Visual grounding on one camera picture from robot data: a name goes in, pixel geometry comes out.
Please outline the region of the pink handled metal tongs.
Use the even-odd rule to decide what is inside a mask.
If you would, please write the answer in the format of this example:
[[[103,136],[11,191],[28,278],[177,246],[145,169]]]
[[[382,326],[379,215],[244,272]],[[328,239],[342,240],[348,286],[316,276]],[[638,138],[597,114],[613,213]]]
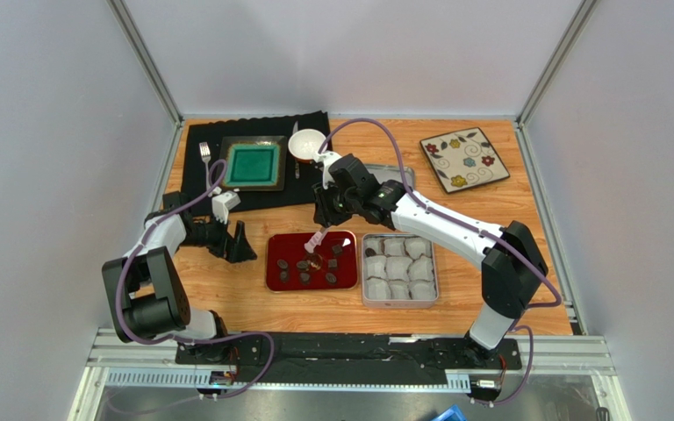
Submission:
[[[304,244],[304,249],[305,249],[305,260],[309,263],[310,258],[321,258],[322,259],[322,264],[324,258],[322,257],[321,254],[318,253],[317,248],[322,244],[323,240],[325,239],[326,235],[328,234],[330,228],[329,227],[322,227],[320,228],[317,232],[315,232],[309,240],[306,241]]]

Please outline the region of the red lacquer tray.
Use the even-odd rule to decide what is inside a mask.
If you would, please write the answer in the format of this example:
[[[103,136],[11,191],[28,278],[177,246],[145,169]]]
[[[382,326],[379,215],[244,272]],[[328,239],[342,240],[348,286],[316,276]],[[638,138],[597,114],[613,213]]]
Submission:
[[[352,289],[359,282],[357,240],[352,232],[328,232],[312,252],[309,232],[277,234],[266,248],[265,285],[275,293]]]

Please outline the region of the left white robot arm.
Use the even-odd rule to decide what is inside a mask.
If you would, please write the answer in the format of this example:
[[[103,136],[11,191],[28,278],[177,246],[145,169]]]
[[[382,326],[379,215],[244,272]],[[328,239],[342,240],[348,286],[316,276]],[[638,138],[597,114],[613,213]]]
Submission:
[[[124,256],[103,264],[102,276],[112,321],[125,342],[155,345],[171,339],[195,345],[227,335],[213,310],[191,306],[173,262],[183,246],[202,247],[228,263],[256,260],[243,222],[229,232],[228,215],[240,203],[237,192],[212,193],[212,214],[195,218],[195,200],[181,192],[164,195],[160,210],[146,216],[144,231]]]

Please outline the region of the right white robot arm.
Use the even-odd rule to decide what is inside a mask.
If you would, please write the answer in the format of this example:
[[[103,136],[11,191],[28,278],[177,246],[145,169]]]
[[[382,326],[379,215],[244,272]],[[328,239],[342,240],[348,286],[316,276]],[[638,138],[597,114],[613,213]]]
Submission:
[[[548,268],[530,229],[495,225],[430,201],[402,182],[379,182],[354,155],[316,153],[321,182],[313,187],[315,223],[341,225],[354,216],[414,234],[463,257],[481,272],[484,305],[467,332],[477,348],[496,349],[522,318]]]

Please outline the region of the silver tin with paper cups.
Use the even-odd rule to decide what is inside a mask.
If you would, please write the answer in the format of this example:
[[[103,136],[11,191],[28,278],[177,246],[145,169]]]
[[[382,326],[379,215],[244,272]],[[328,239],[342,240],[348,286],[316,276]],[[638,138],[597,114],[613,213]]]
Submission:
[[[373,248],[377,256],[366,257]],[[440,291],[434,245],[420,236],[369,233],[362,238],[362,303],[373,309],[427,309]]]

